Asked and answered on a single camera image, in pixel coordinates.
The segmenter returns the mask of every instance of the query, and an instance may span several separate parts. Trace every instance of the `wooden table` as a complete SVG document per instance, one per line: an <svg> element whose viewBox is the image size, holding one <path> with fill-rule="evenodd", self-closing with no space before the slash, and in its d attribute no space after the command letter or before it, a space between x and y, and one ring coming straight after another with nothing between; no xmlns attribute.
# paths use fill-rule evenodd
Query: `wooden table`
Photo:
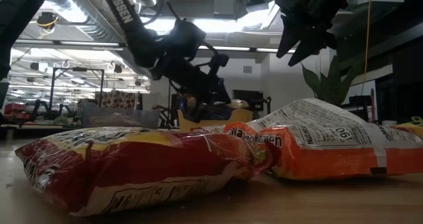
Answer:
<svg viewBox="0 0 423 224"><path fill-rule="evenodd" d="M71 217L32 190L13 150L0 144L0 223L423 223L423 174L336 182L248 184L163 207Z"/></svg>

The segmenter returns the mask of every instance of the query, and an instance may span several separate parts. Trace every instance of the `yellow cable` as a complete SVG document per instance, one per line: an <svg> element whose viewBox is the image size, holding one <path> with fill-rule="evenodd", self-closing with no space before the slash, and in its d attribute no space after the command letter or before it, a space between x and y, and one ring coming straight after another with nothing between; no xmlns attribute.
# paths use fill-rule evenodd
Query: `yellow cable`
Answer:
<svg viewBox="0 0 423 224"><path fill-rule="evenodd" d="M38 24L38 26L51 26L51 25L55 24L58 20L59 20L59 17L56 17L55 21L49 22L48 24L40 24L38 22L37 22L37 24Z"/></svg>
<svg viewBox="0 0 423 224"><path fill-rule="evenodd" d="M364 77L363 77L363 85L362 85L362 96L364 92L364 83L365 83L365 76L367 75L367 64L369 58L369 37L370 37L370 12L371 12L371 0L369 0L369 9L367 12L367 38L365 42L365 63L364 63Z"/></svg>

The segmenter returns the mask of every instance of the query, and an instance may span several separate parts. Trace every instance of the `chip bag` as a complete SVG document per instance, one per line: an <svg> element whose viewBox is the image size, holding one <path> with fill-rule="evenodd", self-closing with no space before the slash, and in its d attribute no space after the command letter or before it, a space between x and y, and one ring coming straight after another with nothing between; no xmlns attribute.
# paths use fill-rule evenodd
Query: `chip bag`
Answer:
<svg viewBox="0 0 423 224"><path fill-rule="evenodd" d="M281 151L270 172L294 180L423 172L423 141L415 134L369 124L317 99L295 101L273 114L225 127L225 133Z"/></svg>
<svg viewBox="0 0 423 224"><path fill-rule="evenodd" d="M115 127L51 135L16 154L31 185L76 216L213 192L232 178L252 178L278 158L273 147L226 134Z"/></svg>

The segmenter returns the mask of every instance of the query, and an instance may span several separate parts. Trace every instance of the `table surface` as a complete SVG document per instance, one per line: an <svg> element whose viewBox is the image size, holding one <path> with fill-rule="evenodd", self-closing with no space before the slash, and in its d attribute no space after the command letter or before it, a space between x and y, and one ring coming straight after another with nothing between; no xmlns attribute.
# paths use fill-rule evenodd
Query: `table surface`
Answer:
<svg viewBox="0 0 423 224"><path fill-rule="evenodd" d="M194 200L72 217L30 187L13 152L28 142L0 143L1 223L423 223L423 174L332 182L261 175Z"/></svg>

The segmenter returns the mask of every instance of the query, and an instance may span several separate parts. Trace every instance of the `snack bag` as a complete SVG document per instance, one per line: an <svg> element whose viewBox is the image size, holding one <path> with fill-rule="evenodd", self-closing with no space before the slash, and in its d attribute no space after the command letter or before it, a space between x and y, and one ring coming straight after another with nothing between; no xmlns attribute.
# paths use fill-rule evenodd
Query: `snack bag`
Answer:
<svg viewBox="0 0 423 224"><path fill-rule="evenodd" d="M86 216L166 204L213 192L232 178L248 180L272 165L272 149L225 134L108 127L51 135L16 154L37 191Z"/></svg>
<svg viewBox="0 0 423 224"><path fill-rule="evenodd" d="M412 133L369 124L317 99L295 101L273 114L228 125L225 133L281 151L271 172L295 180L423 172L423 141Z"/></svg>

